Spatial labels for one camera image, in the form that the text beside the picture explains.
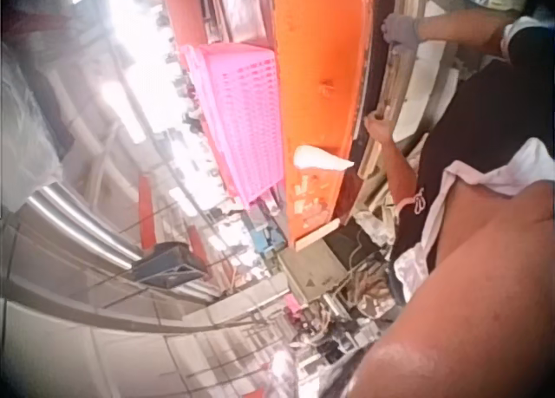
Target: person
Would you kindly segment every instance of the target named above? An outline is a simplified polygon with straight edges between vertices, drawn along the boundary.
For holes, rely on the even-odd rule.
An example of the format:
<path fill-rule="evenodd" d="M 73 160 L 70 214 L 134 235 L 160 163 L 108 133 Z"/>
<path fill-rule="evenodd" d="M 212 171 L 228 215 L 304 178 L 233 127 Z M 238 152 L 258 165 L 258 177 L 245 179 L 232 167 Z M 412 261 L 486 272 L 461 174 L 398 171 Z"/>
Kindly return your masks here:
<path fill-rule="evenodd" d="M 398 52 L 446 40 L 502 59 L 460 85 L 418 173 L 391 122 L 366 119 L 398 211 L 390 285 L 406 306 L 345 396 L 555 396 L 552 21 L 486 10 L 385 20 Z"/>

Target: hand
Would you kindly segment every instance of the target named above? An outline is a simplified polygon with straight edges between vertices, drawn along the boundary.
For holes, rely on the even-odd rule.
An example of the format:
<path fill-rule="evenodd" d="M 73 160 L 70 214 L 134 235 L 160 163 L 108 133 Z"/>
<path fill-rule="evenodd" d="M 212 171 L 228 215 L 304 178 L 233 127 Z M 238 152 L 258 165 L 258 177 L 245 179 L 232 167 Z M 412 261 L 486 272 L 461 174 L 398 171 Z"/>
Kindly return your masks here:
<path fill-rule="evenodd" d="M 386 108 L 383 118 L 380 116 L 376 117 L 376 112 L 377 111 L 372 112 L 364 119 L 366 130 L 370 137 L 376 142 L 382 145 L 393 144 L 393 125 L 387 116 L 389 114 L 389 108 Z"/>
<path fill-rule="evenodd" d="M 408 15 L 389 14 L 382 24 L 383 39 L 393 45 L 396 52 L 416 51 L 421 43 L 418 20 Z"/>

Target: gray glove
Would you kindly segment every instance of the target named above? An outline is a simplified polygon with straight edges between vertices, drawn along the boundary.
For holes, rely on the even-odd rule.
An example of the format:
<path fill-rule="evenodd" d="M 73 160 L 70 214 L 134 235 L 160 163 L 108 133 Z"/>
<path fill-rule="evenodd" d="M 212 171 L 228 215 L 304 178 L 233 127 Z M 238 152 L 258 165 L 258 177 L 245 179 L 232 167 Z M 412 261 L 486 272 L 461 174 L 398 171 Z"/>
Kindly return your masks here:
<path fill-rule="evenodd" d="M 408 15 L 389 14 L 382 24 L 383 39 L 393 45 L 396 52 L 407 49 L 416 51 L 421 43 L 418 22 Z"/>

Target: white cloth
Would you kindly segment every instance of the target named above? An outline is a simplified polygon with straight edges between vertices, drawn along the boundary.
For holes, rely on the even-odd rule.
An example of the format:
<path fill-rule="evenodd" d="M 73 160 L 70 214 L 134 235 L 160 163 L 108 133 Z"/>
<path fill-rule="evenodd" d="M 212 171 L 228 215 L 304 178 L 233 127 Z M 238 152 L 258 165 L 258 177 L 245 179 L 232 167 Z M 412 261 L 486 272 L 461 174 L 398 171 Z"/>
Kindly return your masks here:
<path fill-rule="evenodd" d="M 406 301 L 428 278 L 426 258 L 440 232 L 445 201 L 457 178 L 469 185 L 483 185 L 499 194 L 515 196 L 537 181 L 555 181 L 555 160 L 541 140 L 530 138 L 508 164 L 489 173 L 480 173 L 461 161 L 454 161 L 443 170 L 440 192 L 430 206 L 421 241 L 395 261 L 395 274 L 402 282 Z M 415 201 L 416 198 L 410 199 L 403 206 Z"/>

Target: pink plastic crate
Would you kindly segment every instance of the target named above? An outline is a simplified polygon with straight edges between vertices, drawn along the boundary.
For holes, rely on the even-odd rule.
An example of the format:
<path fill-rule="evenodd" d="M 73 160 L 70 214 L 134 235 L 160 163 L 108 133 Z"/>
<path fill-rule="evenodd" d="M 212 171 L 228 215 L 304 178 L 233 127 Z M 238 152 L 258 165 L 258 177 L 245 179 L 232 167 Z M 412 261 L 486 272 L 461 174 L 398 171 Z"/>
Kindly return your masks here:
<path fill-rule="evenodd" d="M 248 206 L 284 177 L 274 53 L 223 42 L 181 52 L 214 143 Z"/>

